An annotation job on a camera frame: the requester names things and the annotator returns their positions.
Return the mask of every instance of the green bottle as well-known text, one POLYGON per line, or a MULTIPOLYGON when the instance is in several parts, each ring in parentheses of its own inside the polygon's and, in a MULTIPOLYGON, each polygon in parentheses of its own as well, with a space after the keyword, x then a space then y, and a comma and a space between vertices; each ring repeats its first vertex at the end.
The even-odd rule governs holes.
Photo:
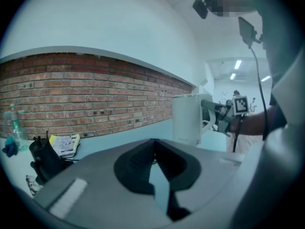
POLYGON ((4 132, 7 133, 7 122, 9 119, 12 121, 13 132, 11 136, 13 137, 18 150, 24 151, 29 148, 29 140, 26 135, 24 128, 20 125, 19 114, 23 113, 24 110, 14 111, 14 104, 11 104, 11 111, 4 113, 4 132))

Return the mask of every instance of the fluorescent light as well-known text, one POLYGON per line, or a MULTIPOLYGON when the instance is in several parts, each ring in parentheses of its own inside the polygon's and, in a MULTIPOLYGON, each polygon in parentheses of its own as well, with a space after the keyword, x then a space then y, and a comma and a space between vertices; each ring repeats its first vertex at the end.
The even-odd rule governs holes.
POLYGON ((239 66, 240 66, 241 63, 242 63, 241 60, 237 60, 234 69, 238 70, 238 68, 239 68, 239 66))
POLYGON ((267 81, 271 76, 266 76, 264 79, 262 79, 262 82, 267 81))

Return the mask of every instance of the person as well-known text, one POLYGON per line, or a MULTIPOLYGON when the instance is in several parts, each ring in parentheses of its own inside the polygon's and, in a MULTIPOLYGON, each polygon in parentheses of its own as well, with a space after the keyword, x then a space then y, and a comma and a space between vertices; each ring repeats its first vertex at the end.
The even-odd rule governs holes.
MULTIPOLYGON (((276 85, 294 62, 304 42, 302 29, 291 12, 280 0, 205 0, 205 3, 208 9, 217 16, 228 17, 231 12, 240 15, 257 10, 262 17, 263 49, 266 52, 273 86, 276 85)), ((272 94, 269 105, 270 107, 267 109, 268 133, 286 125, 284 114, 272 94)), ((240 117, 236 117, 231 122, 230 132, 236 132, 239 120, 240 117)), ((263 139, 265 139, 268 133, 264 133, 264 127, 264 112, 246 116, 240 134, 264 134, 263 139)))
POLYGON ((252 102, 250 103, 250 107, 249 107, 249 111, 252 112, 252 113, 255 112, 255 107, 256 107, 256 105, 254 104, 255 100, 256 100, 256 98, 254 97, 252 102))
POLYGON ((233 97, 240 97, 239 91, 235 90, 235 91, 234 91, 234 94, 233 94, 233 97))

